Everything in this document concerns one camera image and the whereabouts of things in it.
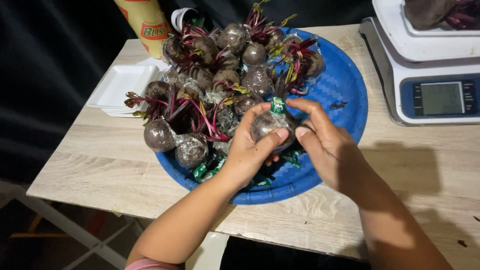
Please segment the digital scale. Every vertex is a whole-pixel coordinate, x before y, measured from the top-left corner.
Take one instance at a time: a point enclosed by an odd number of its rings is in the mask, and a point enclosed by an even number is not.
[[[390,15],[386,7],[382,7],[383,13],[378,12],[381,1],[373,1],[378,17],[364,19],[359,29],[368,43],[394,121],[405,126],[480,123],[480,37],[408,35],[401,12],[393,11],[394,7],[403,10],[401,1],[395,1],[399,5],[390,7]],[[390,22],[381,22],[381,14]],[[395,14],[396,22],[391,19]],[[438,48],[448,47],[456,38],[463,39],[462,45],[454,46],[457,51]],[[478,46],[478,52],[461,55],[465,40],[474,43],[467,44],[472,50]]]

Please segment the light wood tabletop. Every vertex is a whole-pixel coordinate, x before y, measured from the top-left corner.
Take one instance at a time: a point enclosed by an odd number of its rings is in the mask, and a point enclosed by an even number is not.
[[[358,25],[311,27],[357,65],[369,112],[359,147],[457,270],[480,266],[479,125],[402,127],[390,120]],[[128,40],[112,65],[147,59]],[[156,218],[187,194],[145,145],[141,119],[85,106],[27,192],[30,196]],[[328,254],[366,258],[356,205],[320,184],[296,197],[228,206],[214,231]],[[458,243],[465,241],[467,247]]]

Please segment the scale platform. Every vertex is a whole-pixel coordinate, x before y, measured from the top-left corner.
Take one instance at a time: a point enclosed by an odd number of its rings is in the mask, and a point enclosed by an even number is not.
[[[410,62],[397,52],[378,18],[363,19],[359,32],[366,39],[396,123],[480,123],[480,58]]]

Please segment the cling film roll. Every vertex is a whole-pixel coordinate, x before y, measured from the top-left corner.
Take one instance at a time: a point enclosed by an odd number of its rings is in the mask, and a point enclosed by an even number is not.
[[[150,56],[161,59],[170,25],[157,0],[114,0]]]

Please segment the blue plastic tray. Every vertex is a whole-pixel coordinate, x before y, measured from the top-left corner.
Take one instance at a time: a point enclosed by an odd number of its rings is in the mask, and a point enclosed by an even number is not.
[[[295,31],[302,39],[314,35],[298,29],[282,28],[286,33]],[[328,117],[337,126],[344,127],[358,144],[365,129],[368,114],[367,90],[363,78],[353,61],[339,47],[321,37],[318,46],[324,57],[325,70],[316,81],[309,86],[309,93],[304,98],[320,102]],[[335,101],[347,102],[345,107],[331,110]],[[297,109],[288,109],[297,118],[305,118]],[[156,157],[165,171],[180,185],[188,190],[198,186],[197,182],[185,179],[189,172],[182,168],[171,153],[157,153]],[[272,203],[291,198],[303,193],[322,182],[307,154],[298,157],[301,169],[290,163],[283,164],[274,174],[275,181],[271,186],[256,186],[249,190],[241,190],[230,201],[232,204],[254,205]]]

